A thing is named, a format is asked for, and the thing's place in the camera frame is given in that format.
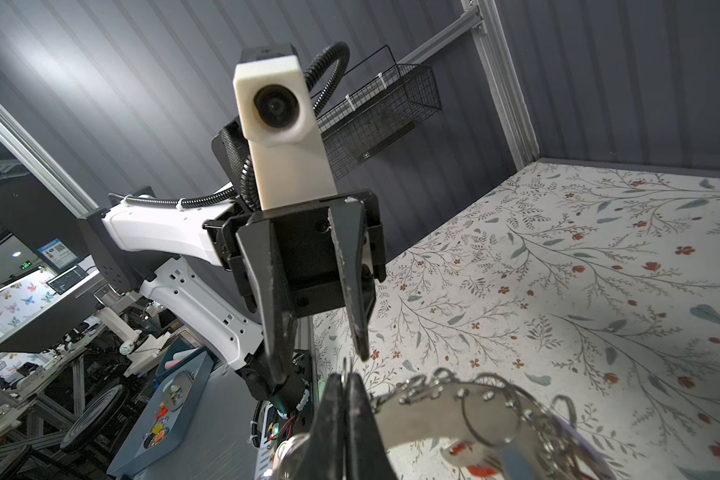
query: camera lens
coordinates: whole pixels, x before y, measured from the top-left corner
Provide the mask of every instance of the camera lens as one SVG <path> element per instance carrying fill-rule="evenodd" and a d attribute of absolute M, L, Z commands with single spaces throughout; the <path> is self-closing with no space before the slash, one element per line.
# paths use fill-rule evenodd
<path fill-rule="evenodd" d="M 296 96 L 282 85 L 267 85 L 253 98 L 265 124 L 272 128 L 289 126 L 298 117 Z"/>

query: round stool seat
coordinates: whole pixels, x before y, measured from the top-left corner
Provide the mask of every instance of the round stool seat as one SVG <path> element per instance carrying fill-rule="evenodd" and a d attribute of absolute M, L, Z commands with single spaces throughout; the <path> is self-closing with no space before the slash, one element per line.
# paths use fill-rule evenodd
<path fill-rule="evenodd" d="M 77 421 L 70 427 L 59 448 L 66 453 L 75 453 L 91 443 L 125 404 L 128 389 L 115 385 L 94 400 Z"/>

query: floral tablecloth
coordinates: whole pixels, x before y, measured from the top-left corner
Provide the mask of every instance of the floral tablecloth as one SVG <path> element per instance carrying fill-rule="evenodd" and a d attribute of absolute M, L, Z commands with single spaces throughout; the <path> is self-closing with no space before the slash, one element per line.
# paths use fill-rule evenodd
<path fill-rule="evenodd" d="M 343 309 L 314 324 L 325 379 L 352 340 Z M 369 335 L 370 392 L 497 372 L 570 396 L 620 478 L 720 480 L 720 179 L 532 164 L 389 262 Z M 470 477 L 437 440 L 389 456 Z"/>

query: white zip tie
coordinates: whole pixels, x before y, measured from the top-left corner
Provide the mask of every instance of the white zip tie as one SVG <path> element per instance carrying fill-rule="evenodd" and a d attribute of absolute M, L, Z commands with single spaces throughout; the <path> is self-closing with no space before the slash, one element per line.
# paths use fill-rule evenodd
<path fill-rule="evenodd" d="M 349 106 L 352 107 L 352 111 L 357 110 L 357 109 L 355 108 L 355 104 L 352 102 L 352 100 L 349 99 L 349 94 L 346 94 L 346 95 L 344 96 L 344 98 L 346 98 L 347 101 L 349 102 Z"/>

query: white camera housing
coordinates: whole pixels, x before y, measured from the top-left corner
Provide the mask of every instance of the white camera housing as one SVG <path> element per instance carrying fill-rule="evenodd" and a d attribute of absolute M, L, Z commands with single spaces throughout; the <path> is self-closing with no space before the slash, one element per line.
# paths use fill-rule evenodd
<path fill-rule="evenodd" d="M 234 85 L 262 210 L 336 195 L 336 182 L 297 56 L 238 63 Z M 264 123 L 253 103 L 267 85 L 288 88 L 298 101 L 296 119 L 284 128 Z"/>

